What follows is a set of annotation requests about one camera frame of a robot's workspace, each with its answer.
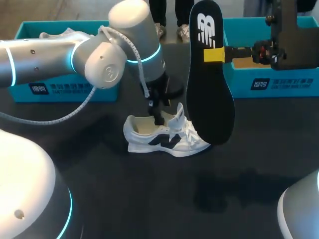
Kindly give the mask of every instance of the blue box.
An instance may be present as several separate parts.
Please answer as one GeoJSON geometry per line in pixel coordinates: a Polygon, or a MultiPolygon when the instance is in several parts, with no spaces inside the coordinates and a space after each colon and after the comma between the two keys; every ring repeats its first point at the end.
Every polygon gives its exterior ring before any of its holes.
{"type": "MultiPolygon", "coordinates": [[[[298,25],[319,26],[313,17],[298,17],[298,25]]],[[[225,46],[252,47],[256,41],[270,39],[270,33],[264,17],[224,19],[225,46]]],[[[224,65],[224,74],[235,98],[319,96],[319,68],[235,68],[233,61],[224,65]]]]}
{"type": "MultiPolygon", "coordinates": [[[[68,27],[75,31],[83,31],[96,35],[98,28],[109,25],[108,21],[31,21],[23,22],[15,39],[38,38],[42,32],[61,34],[68,27]]],[[[117,99],[119,84],[105,90],[96,90],[91,101],[114,102],[117,99]]],[[[88,81],[76,74],[55,77],[33,84],[9,87],[9,91],[17,103],[38,102],[83,102],[92,89],[88,81]],[[45,94],[37,91],[45,87],[45,94]]]]}

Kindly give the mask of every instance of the cable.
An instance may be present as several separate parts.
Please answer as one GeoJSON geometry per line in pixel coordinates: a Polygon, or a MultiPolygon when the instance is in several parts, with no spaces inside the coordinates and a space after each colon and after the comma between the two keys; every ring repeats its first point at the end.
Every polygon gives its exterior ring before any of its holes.
{"type": "Polygon", "coordinates": [[[88,97],[84,100],[84,102],[78,107],[76,108],[73,112],[71,112],[70,114],[68,114],[67,116],[64,116],[62,118],[56,119],[56,120],[49,120],[49,121],[35,121],[35,120],[27,120],[27,119],[20,119],[17,117],[13,117],[10,115],[7,115],[5,113],[0,112],[0,117],[13,121],[13,122],[17,122],[17,123],[24,123],[24,124],[32,124],[32,125],[51,125],[51,124],[57,124],[57,123],[61,123],[65,120],[70,119],[71,117],[75,116],[77,113],[79,113],[90,101],[90,99],[92,98],[94,92],[95,92],[96,88],[93,87],[91,92],[89,93],[88,97]]]}
{"type": "Polygon", "coordinates": [[[149,93],[148,87],[147,87],[146,82],[145,82],[142,59],[141,59],[139,51],[137,50],[135,45],[126,36],[124,36],[120,32],[118,32],[118,31],[116,31],[116,30],[114,30],[114,29],[112,29],[110,27],[105,27],[105,26],[102,25],[102,26],[100,26],[99,31],[102,31],[112,44],[113,44],[113,39],[110,36],[110,34],[108,33],[108,31],[118,35],[120,38],[122,38],[131,47],[131,49],[133,50],[133,53],[134,53],[134,55],[136,57],[136,60],[138,61],[140,82],[141,82],[143,90],[144,90],[144,96],[145,96],[145,98],[149,98],[150,97],[150,93],[149,93]]]}

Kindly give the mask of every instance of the black pants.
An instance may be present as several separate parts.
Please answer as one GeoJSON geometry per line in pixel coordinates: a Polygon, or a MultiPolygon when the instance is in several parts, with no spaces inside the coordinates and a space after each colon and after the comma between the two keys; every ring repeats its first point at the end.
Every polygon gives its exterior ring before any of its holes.
{"type": "MultiPolygon", "coordinates": [[[[189,24],[190,10],[194,0],[175,0],[175,14],[177,25],[189,24]]],[[[150,10],[154,22],[166,26],[166,0],[150,0],[150,10]]]]}

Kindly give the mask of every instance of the dark tabletop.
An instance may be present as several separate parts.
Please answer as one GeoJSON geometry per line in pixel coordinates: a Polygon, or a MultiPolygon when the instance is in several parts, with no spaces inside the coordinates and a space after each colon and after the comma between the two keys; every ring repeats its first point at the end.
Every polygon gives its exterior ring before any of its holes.
{"type": "MultiPolygon", "coordinates": [[[[163,50],[167,72],[186,81],[188,46],[163,50]]],[[[1,97],[2,112],[31,120],[57,119],[78,106],[17,105],[5,90],[1,97]]],[[[230,141],[188,158],[127,153],[126,117],[147,116],[138,80],[128,73],[114,104],[91,103],[58,125],[1,120],[0,127],[50,154],[81,208],[85,238],[280,239],[280,195],[319,168],[319,99],[235,102],[230,141]]],[[[166,111],[174,113],[177,103],[166,111]]]]}

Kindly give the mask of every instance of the screw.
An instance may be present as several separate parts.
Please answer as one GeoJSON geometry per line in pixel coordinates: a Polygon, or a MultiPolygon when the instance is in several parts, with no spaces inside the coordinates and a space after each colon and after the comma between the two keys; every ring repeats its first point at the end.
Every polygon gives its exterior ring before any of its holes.
{"type": "Polygon", "coordinates": [[[16,218],[18,218],[18,219],[20,219],[20,220],[23,220],[23,219],[24,219],[24,213],[23,213],[23,211],[21,211],[21,210],[16,210],[16,211],[14,212],[14,215],[15,215],[16,218]]]}

